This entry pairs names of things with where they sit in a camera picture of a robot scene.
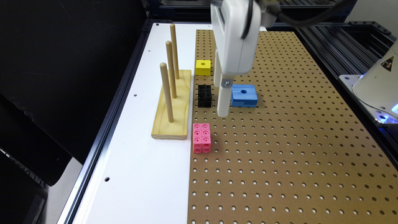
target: blue light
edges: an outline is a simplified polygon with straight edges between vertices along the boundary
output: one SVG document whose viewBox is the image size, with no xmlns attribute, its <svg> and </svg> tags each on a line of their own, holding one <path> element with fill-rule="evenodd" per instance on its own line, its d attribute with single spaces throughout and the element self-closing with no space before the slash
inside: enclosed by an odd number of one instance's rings
<svg viewBox="0 0 398 224">
<path fill-rule="evenodd" d="M 392 110 L 392 112 L 397 113 L 398 103 L 391 110 Z"/>
<path fill-rule="evenodd" d="M 384 123 L 384 122 L 386 122 L 387 121 L 387 119 L 388 119 L 388 117 L 389 116 L 380 116 L 380 122 L 382 122 L 382 123 Z"/>
</svg>

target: toy block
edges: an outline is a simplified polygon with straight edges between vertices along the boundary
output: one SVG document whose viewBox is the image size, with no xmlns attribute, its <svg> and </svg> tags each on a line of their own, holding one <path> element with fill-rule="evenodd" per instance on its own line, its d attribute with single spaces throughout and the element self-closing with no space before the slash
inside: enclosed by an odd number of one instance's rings
<svg viewBox="0 0 398 224">
<path fill-rule="evenodd" d="M 201 130 L 201 137 L 210 137 L 209 130 Z"/>
<path fill-rule="evenodd" d="M 211 85 L 198 85 L 198 107 L 211 108 Z"/>
<path fill-rule="evenodd" d="M 203 135 L 202 135 L 202 130 L 197 130 L 197 131 L 194 131 L 193 132 L 193 136 L 194 137 L 202 137 Z"/>
<path fill-rule="evenodd" d="M 194 147 L 201 147 L 203 144 L 202 137 L 194 137 L 193 138 L 193 146 Z"/>
<path fill-rule="evenodd" d="M 211 151 L 210 125 L 193 124 L 193 153 L 209 153 Z"/>
<path fill-rule="evenodd" d="M 209 126 L 209 124 L 207 124 L 207 123 L 201 124 L 201 129 L 202 129 L 202 130 L 208 130 L 208 131 L 210 131 L 210 126 Z"/>
<path fill-rule="evenodd" d="M 211 60 L 197 60 L 195 75 L 210 76 Z"/>
<path fill-rule="evenodd" d="M 232 85 L 231 106 L 256 107 L 257 102 L 254 85 Z"/>
</svg>

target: blue block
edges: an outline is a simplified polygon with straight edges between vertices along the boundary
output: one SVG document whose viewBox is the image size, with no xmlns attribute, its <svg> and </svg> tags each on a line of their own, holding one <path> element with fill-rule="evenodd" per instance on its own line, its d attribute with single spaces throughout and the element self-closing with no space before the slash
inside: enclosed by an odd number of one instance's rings
<svg viewBox="0 0 398 224">
<path fill-rule="evenodd" d="M 256 107 L 257 102 L 254 85 L 232 85 L 231 106 Z"/>
<path fill-rule="evenodd" d="M 244 102 L 233 102 L 233 103 L 231 103 L 231 106 L 233 106 L 233 107 L 256 107 L 256 105 L 247 105 L 247 104 L 244 104 Z"/>
</svg>

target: black block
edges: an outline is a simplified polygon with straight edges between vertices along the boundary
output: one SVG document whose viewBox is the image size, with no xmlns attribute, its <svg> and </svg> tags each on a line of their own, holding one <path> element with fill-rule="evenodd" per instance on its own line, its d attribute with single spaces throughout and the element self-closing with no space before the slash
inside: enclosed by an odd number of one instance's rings
<svg viewBox="0 0 398 224">
<path fill-rule="evenodd" d="M 211 85 L 198 85 L 198 107 L 211 108 Z"/>
</svg>

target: wooden base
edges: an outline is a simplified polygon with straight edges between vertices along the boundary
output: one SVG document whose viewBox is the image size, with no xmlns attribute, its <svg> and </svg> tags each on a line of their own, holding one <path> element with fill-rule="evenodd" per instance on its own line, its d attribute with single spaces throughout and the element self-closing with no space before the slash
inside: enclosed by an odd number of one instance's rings
<svg viewBox="0 0 398 224">
<path fill-rule="evenodd" d="M 180 70 L 180 78 L 175 81 L 175 86 L 177 98 L 172 98 L 174 122 L 170 123 L 168 120 L 162 87 L 151 134 L 154 139 L 184 140 L 187 138 L 191 70 Z"/>
</svg>

